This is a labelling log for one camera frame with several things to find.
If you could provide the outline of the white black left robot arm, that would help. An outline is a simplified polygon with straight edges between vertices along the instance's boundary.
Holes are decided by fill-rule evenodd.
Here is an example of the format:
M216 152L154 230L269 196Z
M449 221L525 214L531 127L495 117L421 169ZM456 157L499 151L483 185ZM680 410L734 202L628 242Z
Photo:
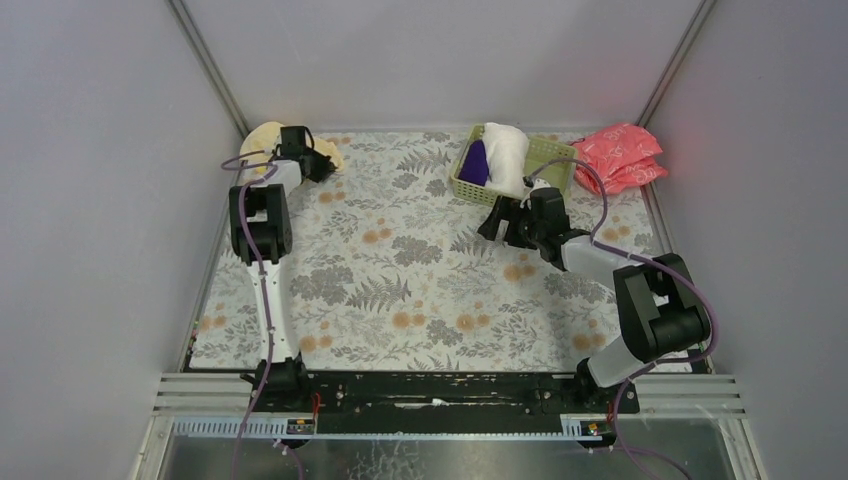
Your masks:
M309 395L308 374L287 311L285 261L293 252L288 196L304 182L322 182L336 172L332 157L317 149L306 126L281 126L271 144L221 164L244 175L228 192L231 250L246 268L257 305L264 357L246 379L254 397Z

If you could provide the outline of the purple microfibre towel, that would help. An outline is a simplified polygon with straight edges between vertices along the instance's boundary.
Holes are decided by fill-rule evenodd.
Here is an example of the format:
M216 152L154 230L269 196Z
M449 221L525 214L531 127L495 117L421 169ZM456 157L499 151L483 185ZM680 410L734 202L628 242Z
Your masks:
M475 140L469 145L456 177L473 185L481 187L486 185L489 180L489 166L485 144L482 140Z

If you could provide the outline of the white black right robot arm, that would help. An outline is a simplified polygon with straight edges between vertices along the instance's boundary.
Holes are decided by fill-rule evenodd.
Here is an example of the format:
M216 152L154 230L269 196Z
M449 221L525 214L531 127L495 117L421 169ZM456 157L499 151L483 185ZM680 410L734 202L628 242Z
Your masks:
M575 379L587 392L674 361L677 352L712 337L711 309L680 256L647 258L597 241L572 226L554 187L535 187L524 200L498 197L478 232L487 240L502 234L508 245L535 250L558 270L613 291L619 335L578 364Z

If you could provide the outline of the yellow duck towel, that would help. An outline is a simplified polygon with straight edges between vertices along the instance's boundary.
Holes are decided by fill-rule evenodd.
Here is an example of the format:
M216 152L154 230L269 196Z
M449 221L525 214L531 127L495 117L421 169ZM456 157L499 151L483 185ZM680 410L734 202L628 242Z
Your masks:
M280 122L268 121L251 131L243 141L239 153L254 152L254 155L245 157L244 161L248 165L268 162L272 148L279 143L281 129L284 127L285 125ZM309 132L305 134L305 137L308 147L312 147L317 153L329 157L335 172L344 169L344 156L334 143L317 138ZM302 183L303 178L297 180L295 177L294 165L287 165L285 162L278 162L278 165L278 171L266 181L266 184L284 184L288 189L292 189ZM249 181L261 178L266 173L266 167L247 169L240 174L237 184L241 186Z

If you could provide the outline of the white towel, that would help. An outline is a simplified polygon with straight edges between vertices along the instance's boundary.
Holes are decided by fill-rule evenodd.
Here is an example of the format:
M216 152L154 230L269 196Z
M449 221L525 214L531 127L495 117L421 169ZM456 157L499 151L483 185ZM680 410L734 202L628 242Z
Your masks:
M528 136L514 126L487 122L481 140L489 170L485 187L513 198L522 197Z

